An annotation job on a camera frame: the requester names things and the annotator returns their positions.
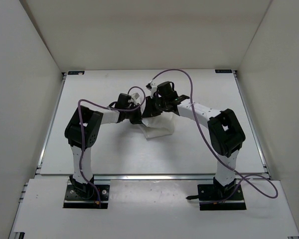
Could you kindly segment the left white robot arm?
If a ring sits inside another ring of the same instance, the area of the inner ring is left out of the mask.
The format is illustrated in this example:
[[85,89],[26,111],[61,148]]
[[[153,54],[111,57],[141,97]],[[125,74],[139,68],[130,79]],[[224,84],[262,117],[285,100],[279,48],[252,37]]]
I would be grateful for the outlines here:
[[65,129],[65,138],[71,147],[74,173],[70,182],[82,198],[94,194],[94,176],[91,168],[91,148],[95,144],[101,125],[120,123],[126,119],[140,123],[145,98],[137,93],[121,93],[118,99],[104,107],[81,99]]

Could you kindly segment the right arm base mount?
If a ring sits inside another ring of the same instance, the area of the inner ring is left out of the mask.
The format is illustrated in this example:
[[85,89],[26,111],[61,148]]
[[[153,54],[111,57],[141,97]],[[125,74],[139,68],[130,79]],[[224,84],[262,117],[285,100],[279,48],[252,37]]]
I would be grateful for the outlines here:
[[198,200],[201,211],[243,211],[247,209],[242,186],[234,179],[226,187],[213,178],[197,184],[197,194],[186,200]]

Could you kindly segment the white pleated skirt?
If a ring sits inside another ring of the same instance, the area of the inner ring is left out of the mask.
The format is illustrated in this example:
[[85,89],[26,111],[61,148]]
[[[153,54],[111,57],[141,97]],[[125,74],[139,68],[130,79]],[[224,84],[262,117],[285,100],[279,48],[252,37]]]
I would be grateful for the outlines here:
[[[143,113],[146,105],[146,101],[141,106],[141,113]],[[172,135],[175,129],[174,114],[162,112],[161,115],[152,118],[142,118],[142,124],[138,125],[139,129],[142,131],[146,139],[152,139],[156,137],[162,137],[166,135]]]

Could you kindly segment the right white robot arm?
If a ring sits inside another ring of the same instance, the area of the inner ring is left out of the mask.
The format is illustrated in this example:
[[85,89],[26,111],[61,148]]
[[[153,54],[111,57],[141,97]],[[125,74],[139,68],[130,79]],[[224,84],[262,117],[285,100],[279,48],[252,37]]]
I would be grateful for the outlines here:
[[217,171],[213,179],[213,193],[218,199],[226,199],[235,186],[236,160],[246,136],[231,109],[215,110],[195,103],[186,95],[179,95],[170,81],[146,85],[150,96],[146,97],[144,118],[159,116],[163,112],[174,113],[208,129],[210,141],[207,147],[217,159]]

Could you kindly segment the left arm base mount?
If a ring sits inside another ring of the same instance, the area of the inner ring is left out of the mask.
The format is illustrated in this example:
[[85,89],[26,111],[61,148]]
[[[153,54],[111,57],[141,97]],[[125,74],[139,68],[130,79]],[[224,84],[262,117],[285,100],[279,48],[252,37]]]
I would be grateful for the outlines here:
[[110,185],[78,183],[69,176],[63,208],[66,209],[107,209],[110,195]]

